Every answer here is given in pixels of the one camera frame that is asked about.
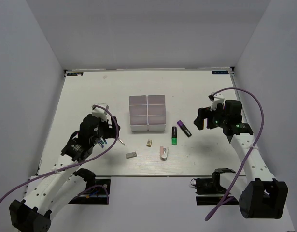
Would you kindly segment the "purple highlighter marker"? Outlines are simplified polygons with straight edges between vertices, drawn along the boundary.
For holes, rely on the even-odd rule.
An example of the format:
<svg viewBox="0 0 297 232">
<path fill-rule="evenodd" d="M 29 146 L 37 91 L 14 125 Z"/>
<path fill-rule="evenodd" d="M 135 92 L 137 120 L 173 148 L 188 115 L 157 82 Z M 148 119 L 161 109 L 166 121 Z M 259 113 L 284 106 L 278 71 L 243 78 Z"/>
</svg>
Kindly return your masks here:
<svg viewBox="0 0 297 232">
<path fill-rule="evenodd" d="M 177 125 L 179 126 L 179 128 L 184 132 L 184 134 L 187 136 L 187 137 L 191 137 L 192 134 L 191 132 L 189 131 L 189 129 L 186 127 L 186 125 L 181 121 L 177 121 Z"/>
</svg>

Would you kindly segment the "green highlighter marker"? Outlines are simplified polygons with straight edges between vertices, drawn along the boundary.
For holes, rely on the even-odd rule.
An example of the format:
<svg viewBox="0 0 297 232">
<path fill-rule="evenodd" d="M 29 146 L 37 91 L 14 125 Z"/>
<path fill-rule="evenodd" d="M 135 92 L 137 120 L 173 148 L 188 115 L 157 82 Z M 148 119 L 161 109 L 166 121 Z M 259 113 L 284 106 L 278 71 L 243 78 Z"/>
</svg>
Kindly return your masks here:
<svg viewBox="0 0 297 232">
<path fill-rule="evenodd" d="M 171 145 L 177 145 L 177 127 L 173 126 L 171 130 Z"/>
</svg>

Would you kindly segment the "pink white stapler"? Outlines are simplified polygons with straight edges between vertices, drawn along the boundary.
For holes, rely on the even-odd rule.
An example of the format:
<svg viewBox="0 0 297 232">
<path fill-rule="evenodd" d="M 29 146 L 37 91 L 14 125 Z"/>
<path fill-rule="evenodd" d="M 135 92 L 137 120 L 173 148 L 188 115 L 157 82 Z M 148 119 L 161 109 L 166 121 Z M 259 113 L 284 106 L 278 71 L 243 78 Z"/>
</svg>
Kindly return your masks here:
<svg viewBox="0 0 297 232">
<path fill-rule="evenodd" d="M 168 147 L 163 147 L 163 146 L 160 147 L 160 159 L 162 161 L 166 161 L 167 160 L 168 151 L 169 151 L 169 148 Z"/>
</svg>

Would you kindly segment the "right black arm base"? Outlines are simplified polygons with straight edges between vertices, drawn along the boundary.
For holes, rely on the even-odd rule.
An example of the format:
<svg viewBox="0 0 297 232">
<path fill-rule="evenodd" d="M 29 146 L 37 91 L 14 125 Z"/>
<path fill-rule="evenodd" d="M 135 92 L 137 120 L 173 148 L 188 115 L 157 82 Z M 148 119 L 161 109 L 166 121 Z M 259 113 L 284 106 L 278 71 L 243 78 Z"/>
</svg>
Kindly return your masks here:
<svg viewBox="0 0 297 232">
<path fill-rule="evenodd" d="M 220 174 L 235 173 L 230 168 L 215 169 L 209 178 L 193 178 L 191 187 L 196 190 L 197 206 L 217 206 L 226 189 L 220 185 Z"/>
</svg>

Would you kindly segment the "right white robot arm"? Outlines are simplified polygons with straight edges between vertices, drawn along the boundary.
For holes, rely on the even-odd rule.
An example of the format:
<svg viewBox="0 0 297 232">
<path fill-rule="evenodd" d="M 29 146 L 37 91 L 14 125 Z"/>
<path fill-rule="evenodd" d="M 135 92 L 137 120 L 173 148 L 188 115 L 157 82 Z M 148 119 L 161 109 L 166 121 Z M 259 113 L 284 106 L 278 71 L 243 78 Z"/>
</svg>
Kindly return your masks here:
<svg viewBox="0 0 297 232">
<path fill-rule="evenodd" d="M 194 125 L 199 130 L 221 128 L 242 164 L 237 171 L 216 169 L 212 188 L 219 193 L 226 190 L 226 196 L 232 195 L 239 202 L 244 218 L 280 219 L 288 186 L 269 171 L 254 144 L 250 125 L 242 121 L 241 112 L 240 101 L 219 98 L 211 106 L 198 109 Z"/>
</svg>

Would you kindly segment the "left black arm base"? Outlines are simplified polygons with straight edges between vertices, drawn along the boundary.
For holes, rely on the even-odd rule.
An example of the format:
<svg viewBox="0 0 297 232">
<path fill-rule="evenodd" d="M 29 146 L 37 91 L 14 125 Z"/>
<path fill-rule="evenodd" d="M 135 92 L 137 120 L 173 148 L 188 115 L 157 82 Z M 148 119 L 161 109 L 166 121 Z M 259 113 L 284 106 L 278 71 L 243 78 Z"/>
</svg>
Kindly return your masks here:
<svg viewBox="0 0 297 232">
<path fill-rule="evenodd" d="M 68 204 L 73 205 L 108 205 L 110 199 L 111 179 L 97 177 L 92 171 L 80 168 L 73 173 L 84 183 L 85 189 L 77 194 Z"/>
</svg>

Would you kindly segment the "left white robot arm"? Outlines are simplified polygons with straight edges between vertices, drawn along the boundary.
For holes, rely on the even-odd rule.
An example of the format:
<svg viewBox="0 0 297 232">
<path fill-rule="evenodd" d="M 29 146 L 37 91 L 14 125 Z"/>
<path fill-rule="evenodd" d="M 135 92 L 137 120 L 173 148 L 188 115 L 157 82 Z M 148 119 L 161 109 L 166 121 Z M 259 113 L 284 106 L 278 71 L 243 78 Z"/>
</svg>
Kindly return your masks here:
<svg viewBox="0 0 297 232">
<path fill-rule="evenodd" d="M 116 117 L 107 119 L 106 115 L 88 114 L 71 134 L 53 169 L 38 176 L 39 185 L 21 201 L 10 204 L 12 225 L 21 232 L 46 232 L 54 214 L 80 190 L 92 192 L 97 187 L 96 175 L 81 166 L 102 139 L 118 140 L 119 130 Z"/>
</svg>

